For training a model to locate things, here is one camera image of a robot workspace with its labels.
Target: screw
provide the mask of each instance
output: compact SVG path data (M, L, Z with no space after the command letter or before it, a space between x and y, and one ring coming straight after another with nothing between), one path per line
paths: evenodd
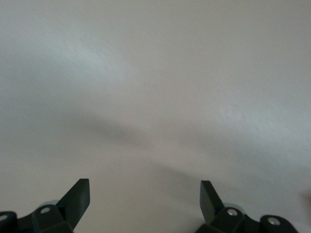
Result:
M275 217L268 218L268 222L274 226L278 226L281 224L280 221L277 220Z
M0 222L3 221L3 220L6 220L8 218L7 215L1 215L0 216Z
M227 213L231 216L236 216L238 215L238 212L234 209L228 209Z
M45 213L47 213L48 211L50 211L50 208L49 208L49 207L45 207L45 208L43 208L43 209L40 211L40 213L45 214Z

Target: black plastic mount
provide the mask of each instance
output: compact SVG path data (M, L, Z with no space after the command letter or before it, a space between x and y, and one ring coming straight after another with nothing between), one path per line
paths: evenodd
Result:
M264 215L256 222L236 208L225 207L210 181L201 181L200 206L205 224L196 233L298 233L282 217Z
M0 212L0 233L72 233L89 203L89 180L80 179L56 205L19 219L15 212Z

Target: white surface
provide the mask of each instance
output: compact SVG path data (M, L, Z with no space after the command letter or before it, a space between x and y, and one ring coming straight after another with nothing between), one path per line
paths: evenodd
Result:
M311 2L1 1L0 209L90 178L76 233L191 233L200 180L311 230Z

